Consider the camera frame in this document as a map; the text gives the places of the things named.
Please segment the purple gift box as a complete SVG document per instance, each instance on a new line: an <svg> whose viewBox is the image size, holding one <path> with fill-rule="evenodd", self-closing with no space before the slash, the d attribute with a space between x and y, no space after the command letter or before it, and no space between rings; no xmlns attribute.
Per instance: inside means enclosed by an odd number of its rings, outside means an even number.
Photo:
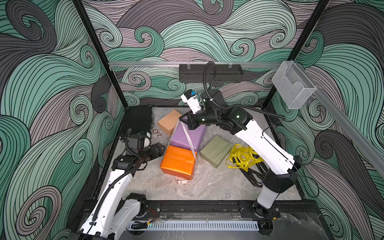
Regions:
<svg viewBox="0 0 384 240"><path fill-rule="evenodd" d="M188 133L188 136L191 140L194 151L197 152L201 147L201 143L203 141L207 127L205 125L202 125L195 130L188 130L188 127L186 124L182 122L178 124L176 130L173 133L173 136L171 137L170 145L174 147L190 150L191 146L184 129L186 129Z"/></svg>

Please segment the peach gift box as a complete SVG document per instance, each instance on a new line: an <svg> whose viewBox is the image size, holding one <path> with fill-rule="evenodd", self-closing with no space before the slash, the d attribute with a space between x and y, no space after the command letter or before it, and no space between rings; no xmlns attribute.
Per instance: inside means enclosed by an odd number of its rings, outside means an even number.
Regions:
<svg viewBox="0 0 384 240"><path fill-rule="evenodd" d="M170 113L165 115L162 119L158 121L158 126L161 130L163 130L166 134L171 136L174 132L175 127L177 126L177 122L179 118L182 116L176 110L172 110Z"/></svg>

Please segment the orange gift box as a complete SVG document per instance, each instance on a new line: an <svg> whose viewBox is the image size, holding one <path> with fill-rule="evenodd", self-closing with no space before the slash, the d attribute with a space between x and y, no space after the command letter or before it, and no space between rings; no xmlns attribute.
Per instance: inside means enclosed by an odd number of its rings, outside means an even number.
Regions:
<svg viewBox="0 0 384 240"><path fill-rule="evenodd" d="M163 173L191 180L195 173L196 152L169 145L160 168Z"/></svg>

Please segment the olive green gift box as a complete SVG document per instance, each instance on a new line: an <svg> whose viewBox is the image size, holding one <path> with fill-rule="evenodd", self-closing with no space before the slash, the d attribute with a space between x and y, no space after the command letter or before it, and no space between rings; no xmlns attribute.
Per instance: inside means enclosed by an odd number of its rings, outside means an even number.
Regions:
<svg viewBox="0 0 384 240"><path fill-rule="evenodd" d="M224 140L220 136L214 136L212 140L200 151L200 155L203 160L210 163L214 168L218 166L226 159L233 144Z"/></svg>

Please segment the black ribbon gold lettering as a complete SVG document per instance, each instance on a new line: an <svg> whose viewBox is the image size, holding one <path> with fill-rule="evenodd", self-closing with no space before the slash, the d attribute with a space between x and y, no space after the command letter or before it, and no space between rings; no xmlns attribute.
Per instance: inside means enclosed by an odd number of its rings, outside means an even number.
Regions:
<svg viewBox="0 0 384 240"><path fill-rule="evenodd" d="M268 168L264 162L256 164L258 171L249 168L247 171L240 169L247 180L255 187L261 188L264 184L264 178L267 174Z"/></svg>

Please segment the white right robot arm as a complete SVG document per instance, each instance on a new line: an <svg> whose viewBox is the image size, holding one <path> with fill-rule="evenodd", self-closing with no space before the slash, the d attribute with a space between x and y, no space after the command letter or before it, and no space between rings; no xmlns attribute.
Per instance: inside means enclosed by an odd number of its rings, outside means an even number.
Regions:
<svg viewBox="0 0 384 240"><path fill-rule="evenodd" d="M297 181L303 162L301 157L294 157L283 150L265 134L253 116L242 107L189 111L179 120L189 130L195 130L201 125L216 125L249 145L269 167L254 204L255 212L262 218L279 216L275 201Z"/></svg>

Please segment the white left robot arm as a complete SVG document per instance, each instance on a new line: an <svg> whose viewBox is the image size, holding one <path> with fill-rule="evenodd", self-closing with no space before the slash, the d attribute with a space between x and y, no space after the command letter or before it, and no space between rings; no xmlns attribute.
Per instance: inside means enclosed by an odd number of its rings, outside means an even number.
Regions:
<svg viewBox="0 0 384 240"><path fill-rule="evenodd" d="M108 183L89 217L81 225L73 240L118 240L128 230L131 221L147 214L147 198L142 194L130 194L122 199L134 174L142 164L162 157L166 147L153 144L139 152L139 158L123 150L114 159Z"/></svg>

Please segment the black case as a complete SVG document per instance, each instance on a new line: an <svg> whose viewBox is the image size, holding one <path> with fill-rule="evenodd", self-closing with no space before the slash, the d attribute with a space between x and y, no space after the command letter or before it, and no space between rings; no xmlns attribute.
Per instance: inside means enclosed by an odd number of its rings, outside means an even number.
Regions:
<svg viewBox="0 0 384 240"><path fill-rule="evenodd" d="M126 133L131 129L131 134L147 134L152 137L152 128L154 126L152 106L127 107L122 119L122 125L119 131L119 140L125 142Z"/></svg>

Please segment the black perforated wall tray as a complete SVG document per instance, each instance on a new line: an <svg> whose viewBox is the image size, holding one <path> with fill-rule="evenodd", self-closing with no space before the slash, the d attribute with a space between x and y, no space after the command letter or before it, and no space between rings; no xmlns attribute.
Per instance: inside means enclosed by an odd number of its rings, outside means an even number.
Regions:
<svg viewBox="0 0 384 240"><path fill-rule="evenodd" d="M204 70L207 64L183 64L179 67L179 80L181 83L202 83ZM214 84L240 83L244 76L241 65L216 65L216 71L209 66L206 82L210 83L215 76Z"/></svg>

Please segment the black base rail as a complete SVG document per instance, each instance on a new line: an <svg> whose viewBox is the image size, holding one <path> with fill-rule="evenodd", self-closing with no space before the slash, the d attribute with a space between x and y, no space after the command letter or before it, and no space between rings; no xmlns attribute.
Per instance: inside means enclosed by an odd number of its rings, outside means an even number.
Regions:
<svg viewBox="0 0 384 240"><path fill-rule="evenodd" d="M234 214L243 219L264 220L280 217L291 213L318 213L318 205L314 201L275 201L270 210L257 207L255 201L246 200L215 200L215 201L189 201L189 200L147 200L141 211L133 220L147 220L156 218L170 219L173 216L188 216L192 214Z"/></svg>

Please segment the black frame post right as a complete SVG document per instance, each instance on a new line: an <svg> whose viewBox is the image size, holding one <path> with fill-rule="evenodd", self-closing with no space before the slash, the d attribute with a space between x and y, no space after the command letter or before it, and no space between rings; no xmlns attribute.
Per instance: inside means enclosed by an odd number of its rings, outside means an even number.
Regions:
<svg viewBox="0 0 384 240"><path fill-rule="evenodd" d="M297 43L295 44L293 50L291 51L287 61L295 61L296 62L296 59L297 59L300 51L302 50L305 43L308 41L311 33L313 32L316 24L318 23L322 13L324 12L326 6L328 5L328 3L329 3L329 1L319 1L318 2L312 15L308 19L308 22L305 25L305 28L304 28L303 32L301 33ZM265 101L262 105L263 110L265 110L268 107L268 105L271 103L271 101L272 101L272 99L276 93L278 93L278 91L273 85L272 89L270 90L267 98L265 99Z"/></svg>

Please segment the black frame post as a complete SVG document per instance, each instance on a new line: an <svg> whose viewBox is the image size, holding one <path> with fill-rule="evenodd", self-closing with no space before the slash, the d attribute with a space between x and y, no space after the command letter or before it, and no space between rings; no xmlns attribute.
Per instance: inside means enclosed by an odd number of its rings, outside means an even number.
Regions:
<svg viewBox="0 0 384 240"><path fill-rule="evenodd" d="M324 12L326 6L328 5L328 3L329 3L329 1L319 1L318 2L312 15L308 19L308 22L305 25L305 28L304 28L303 32L301 33L297 43L295 44L293 50L291 51L287 61L295 61L296 62L296 59L297 59L300 51L302 50L305 43L308 41L311 33L313 32L316 24L318 23L322 13ZM263 110L265 110L268 107L268 105L271 103L271 101L272 101L272 99L276 93L278 93L278 91L273 85L272 89L270 90L267 98L265 99L265 101L262 105Z"/></svg>
<svg viewBox="0 0 384 240"><path fill-rule="evenodd" d="M101 63L110 79L110 82L112 84L112 86L114 87L122 105L123 105L123 108L127 108L128 107L128 103L125 99L125 96L122 92L122 89L120 88L120 85L119 85L119 82L117 80L117 77L116 77L116 74L110 69L110 66L109 66L109 61L108 61L108 58L102 48L102 45L97 37L97 34L96 34L96 31L95 29L93 28L93 25L91 23L91 20L87 14L87 11L85 9L85 6L83 4L83 1L81 0L72 0L79 16L80 16L80 19L91 39L91 42L92 44L94 45L95 49L96 49L96 52L101 60Z"/></svg>

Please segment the clear acrylic wall holder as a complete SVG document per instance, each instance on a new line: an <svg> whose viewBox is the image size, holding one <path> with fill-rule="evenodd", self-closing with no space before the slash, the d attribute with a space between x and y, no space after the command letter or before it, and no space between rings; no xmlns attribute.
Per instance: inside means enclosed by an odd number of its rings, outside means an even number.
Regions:
<svg viewBox="0 0 384 240"><path fill-rule="evenodd" d="M282 62L272 83L290 110L300 109L317 90L303 66L295 61Z"/></svg>

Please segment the black frame post left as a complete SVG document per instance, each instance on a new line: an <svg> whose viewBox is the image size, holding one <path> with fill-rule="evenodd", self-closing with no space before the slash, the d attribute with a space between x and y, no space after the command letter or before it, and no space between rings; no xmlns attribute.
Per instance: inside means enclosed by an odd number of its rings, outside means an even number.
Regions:
<svg viewBox="0 0 384 240"><path fill-rule="evenodd" d="M96 34L96 31L95 29L93 28L93 25L91 23L91 20L87 14L87 11L85 9L85 6L83 4L83 1L81 0L72 0L79 16L80 16L80 19L91 39L91 42L92 44L94 45L95 49L96 49L96 52L101 60L101 63L110 79L110 82L112 84L112 86L114 87L122 105L123 105L123 108L127 108L128 107L128 103L125 99L125 96L122 92L122 89L120 88L120 85L119 85L119 82L117 80L117 77L116 77L116 74L110 69L110 66L109 66L109 61L108 61L108 58L102 48L102 45L97 37L97 34Z"/></svg>

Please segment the aluminium rail right wall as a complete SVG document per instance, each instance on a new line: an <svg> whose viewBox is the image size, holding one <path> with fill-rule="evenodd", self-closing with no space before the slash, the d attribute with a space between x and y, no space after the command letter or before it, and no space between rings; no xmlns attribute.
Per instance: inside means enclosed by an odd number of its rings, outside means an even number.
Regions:
<svg viewBox="0 0 384 240"><path fill-rule="evenodd" d="M355 67L344 67L343 74L333 76L312 66L296 64L303 79L317 87L315 97L348 134L364 157L381 175L384 173L384 84L369 86L370 77Z"/></svg>

